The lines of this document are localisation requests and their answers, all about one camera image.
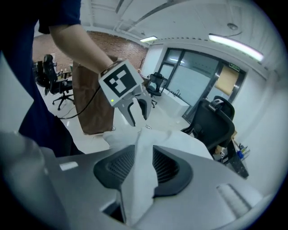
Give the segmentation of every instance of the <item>dark blue sleeve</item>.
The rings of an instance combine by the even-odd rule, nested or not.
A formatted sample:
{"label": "dark blue sleeve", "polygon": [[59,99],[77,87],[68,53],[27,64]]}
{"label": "dark blue sleeve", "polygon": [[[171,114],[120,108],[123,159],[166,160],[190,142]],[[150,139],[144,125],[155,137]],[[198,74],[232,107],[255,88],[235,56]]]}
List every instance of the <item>dark blue sleeve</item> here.
{"label": "dark blue sleeve", "polygon": [[40,12],[39,32],[49,34],[50,26],[80,24],[81,0],[50,0]]}

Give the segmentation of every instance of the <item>led light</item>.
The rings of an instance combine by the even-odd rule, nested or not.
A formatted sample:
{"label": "led light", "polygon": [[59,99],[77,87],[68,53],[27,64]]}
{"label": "led light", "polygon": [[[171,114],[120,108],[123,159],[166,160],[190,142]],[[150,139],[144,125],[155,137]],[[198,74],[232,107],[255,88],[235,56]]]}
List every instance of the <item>led light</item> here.
{"label": "led light", "polygon": [[153,41],[153,40],[156,40],[156,39],[157,39],[157,37],[152,36],[152,37],[148,37],[148,38],[141,39],[140,41],[146,42],[146,41]]}
{"label": "led light", "polygon": [[209,39],[211,41],[215,41],[221,44],[228,45],[230,47],[233,47],[239,51],[242,51],[243,53],[251,56],[252,58],[256,59],[257,61],[261,62],[264,58],[263,54],[258,52],[257,50],[253,49],[250,46],[247,46],[245,44],[242,44],[238,41],[235,41],[234,39],[226,38],[219,35],[209,34]]}
{"label": "led light", "polygon": [[177,62],[178,59],[170,58],[170,60]]}

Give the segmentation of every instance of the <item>ceiling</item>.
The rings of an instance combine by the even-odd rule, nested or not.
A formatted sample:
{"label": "ceiling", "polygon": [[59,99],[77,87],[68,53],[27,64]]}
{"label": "ceiling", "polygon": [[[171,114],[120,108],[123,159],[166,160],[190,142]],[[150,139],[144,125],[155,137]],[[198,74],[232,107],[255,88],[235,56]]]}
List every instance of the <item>ceiling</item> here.
{"label": "ceiling", "polygon": [[[238,30],[231,30],[227,23]],[[266,15],[250,0],[82,0],[81,24],[88,31],[100,31],[130,39],[156,36],[153,44],[180,40],[209,41],[208,34],[240,35],[231,38],[264,54],[261,65],[286,74],[286,49]]]}

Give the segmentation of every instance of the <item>brown paper bag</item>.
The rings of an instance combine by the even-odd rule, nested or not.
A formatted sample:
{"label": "brown paper bag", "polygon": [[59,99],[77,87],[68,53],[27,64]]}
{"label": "brown paper bag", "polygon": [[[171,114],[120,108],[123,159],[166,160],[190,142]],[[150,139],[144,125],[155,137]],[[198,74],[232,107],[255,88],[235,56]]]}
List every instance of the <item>brown paper bag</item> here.
{"label": "brown paper bag", "polygon": [[[72,84],[76,111],[80,113],[99,87],[98,74],[73,62]],[[100,89],[78,119],[85,134],[98,134],[112,130],[113,116],[114,108]]]}

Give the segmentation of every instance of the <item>person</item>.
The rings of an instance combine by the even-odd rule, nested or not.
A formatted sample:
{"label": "person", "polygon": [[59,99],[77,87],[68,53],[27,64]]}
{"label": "person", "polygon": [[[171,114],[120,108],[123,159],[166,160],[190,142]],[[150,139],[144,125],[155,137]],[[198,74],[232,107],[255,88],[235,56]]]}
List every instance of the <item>person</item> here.
{"label": "person", "polygon": [[17,25],[4,25],[1,49],[11,70],[34,99],[19,132],[39,146],[52,149],[57,157],[80,154],[64,124],[48,111],[34,80],[32,45],[37,21],[39,32],[50,33],[63,53],[90,70],[100,73],[113,62],[81,26],[81,0],[28,0],[7,9],[10,7],[10,16]]}

